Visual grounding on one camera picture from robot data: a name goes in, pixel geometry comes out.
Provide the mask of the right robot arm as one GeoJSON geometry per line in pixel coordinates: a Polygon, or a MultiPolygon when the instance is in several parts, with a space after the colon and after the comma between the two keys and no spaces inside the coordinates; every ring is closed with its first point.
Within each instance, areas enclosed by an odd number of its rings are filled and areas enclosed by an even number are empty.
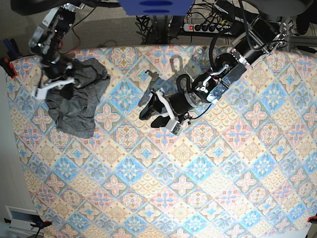
{"type": "Polygon", "coordinates": [[[44,100],[49,90],[62,89],[67,84],[74,84],[73,71],[77,63],[59,52],[62,38],[75,22],[76,10],[79,3],[64,3],[52,8],[37,27],[29,41],[31,52],[40,57],[42,75],[48,79],[39,80],[33,88],[32,96],[37,100],[44,100]]]}

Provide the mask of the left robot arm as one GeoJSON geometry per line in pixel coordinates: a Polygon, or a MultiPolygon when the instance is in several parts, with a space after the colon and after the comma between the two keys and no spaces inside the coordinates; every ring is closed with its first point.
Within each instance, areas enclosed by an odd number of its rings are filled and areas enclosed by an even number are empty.
{"type": "Polygon", "coordinates": [[[226,91],[258,58],[270,53],[278,45],[286,43],[282,31],[285,19],[304,12],[311,1],[302,0],[249,0],[258,16],[249,20],[247,12],[239,1],[240,21],[218,32],[209,47],[210,68],[192,79],[181,74],[176,79],[177,91],[167,94],[161,88],[152,88],[147,104],[139,114],[140,120],[149,120],[153,115],[152,128],[163,127],[179,135],[185,124],[194,117],[189,112],[197,107],[216,105],[226,91]],[[235,27],[244,30],[242,39],[227,53],[213,57],[213,49],[220,36],[233,33],[235,27]]]}

